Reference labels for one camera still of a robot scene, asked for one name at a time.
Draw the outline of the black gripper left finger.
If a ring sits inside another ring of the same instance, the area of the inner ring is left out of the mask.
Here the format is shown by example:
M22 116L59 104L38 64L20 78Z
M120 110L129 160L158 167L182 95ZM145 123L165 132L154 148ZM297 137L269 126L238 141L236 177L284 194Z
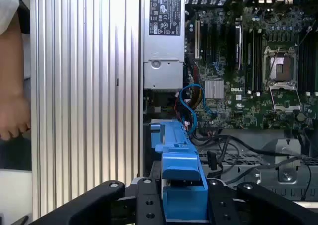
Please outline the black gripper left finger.
M41 218L34 225L162 225L156 182L149 177L126 187L106 181Z

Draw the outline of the person's bare hand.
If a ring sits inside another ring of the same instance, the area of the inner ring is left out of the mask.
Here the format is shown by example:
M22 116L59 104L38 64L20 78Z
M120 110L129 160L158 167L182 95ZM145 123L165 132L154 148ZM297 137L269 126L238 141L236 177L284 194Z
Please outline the person's bare hand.
M30 106L20 95L0 99L0 138L8 141L31 128Z

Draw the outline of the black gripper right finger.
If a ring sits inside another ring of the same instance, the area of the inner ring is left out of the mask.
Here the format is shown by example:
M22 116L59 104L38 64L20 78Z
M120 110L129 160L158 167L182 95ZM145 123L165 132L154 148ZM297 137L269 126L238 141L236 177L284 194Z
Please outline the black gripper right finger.
M236 189L208 181L208 218L212 225L316 225L318 214L256 184Z

